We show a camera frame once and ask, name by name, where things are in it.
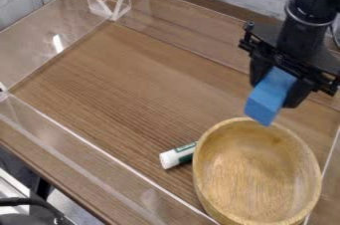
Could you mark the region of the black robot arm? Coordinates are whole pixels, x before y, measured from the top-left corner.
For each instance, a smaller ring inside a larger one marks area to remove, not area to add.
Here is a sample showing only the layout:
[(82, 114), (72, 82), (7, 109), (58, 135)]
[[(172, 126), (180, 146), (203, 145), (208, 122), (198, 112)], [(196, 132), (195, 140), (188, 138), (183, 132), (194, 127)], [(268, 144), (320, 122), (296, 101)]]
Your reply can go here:
[(239, 48), (248, 53), (250, 82), (258, 85), (272, 68), (296, 78), (283, 105), (295, 109), (311, 93), (335, 96), (340, 88), (340, 57), (324, 43), (340, 14), (340, 0), (288, 0), (280, 25), (244, 24)]

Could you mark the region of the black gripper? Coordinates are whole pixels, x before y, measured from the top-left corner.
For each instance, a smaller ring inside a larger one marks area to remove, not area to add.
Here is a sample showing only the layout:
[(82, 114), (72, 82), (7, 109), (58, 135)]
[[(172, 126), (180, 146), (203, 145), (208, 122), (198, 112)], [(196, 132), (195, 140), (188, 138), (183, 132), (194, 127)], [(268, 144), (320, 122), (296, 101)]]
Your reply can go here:
[(239, 48), (248, 53), (250, 82), (254, 86), (276, 67), (296, 78), (290, 88), (284, 107), (296, 109), (311, 92), (323, 92), (334, 97), (340, 87), (340, 59), (326, 48), (304, 45), (294, 39), (294, 51), (279, 46), (280, 27), (274, 25), (244, 24), (244, 37)]

